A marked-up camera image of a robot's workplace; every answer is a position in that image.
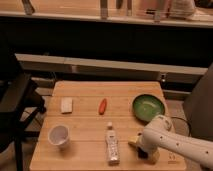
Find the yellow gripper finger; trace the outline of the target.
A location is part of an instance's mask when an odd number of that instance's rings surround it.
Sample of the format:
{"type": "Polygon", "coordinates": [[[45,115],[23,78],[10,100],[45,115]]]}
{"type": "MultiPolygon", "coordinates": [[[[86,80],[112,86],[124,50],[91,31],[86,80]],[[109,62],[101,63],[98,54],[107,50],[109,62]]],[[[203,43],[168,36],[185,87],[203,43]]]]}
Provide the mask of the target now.
{"type": "Polygon", "coordinates": [[[133,147],[139,147],[141,145],[141,135],[131,137],[128,140],[128,144],[133,147]]]}
{"type": "Polygon", "coordinates": [[[160,157],[160,153],[158,150],[156,150],[155,152],[148,154],[147,160],[150,164],[156,164],[157,161],[159,160],[159,157],[160,157]]]}

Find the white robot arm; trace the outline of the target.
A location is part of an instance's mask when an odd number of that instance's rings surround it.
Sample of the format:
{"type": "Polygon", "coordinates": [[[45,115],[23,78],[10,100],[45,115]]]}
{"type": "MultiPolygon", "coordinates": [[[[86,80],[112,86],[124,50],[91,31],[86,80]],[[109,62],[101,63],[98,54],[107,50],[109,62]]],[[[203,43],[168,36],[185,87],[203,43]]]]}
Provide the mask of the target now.
{"type": "Polygon", "coordinates": [[[171,128],[169,117],[157,115],[128,144],[140,149],[153,163],[157,162],[158,148],[163,148],[213,169],[213,142],[182,136],[171,132],[171,128]]]}

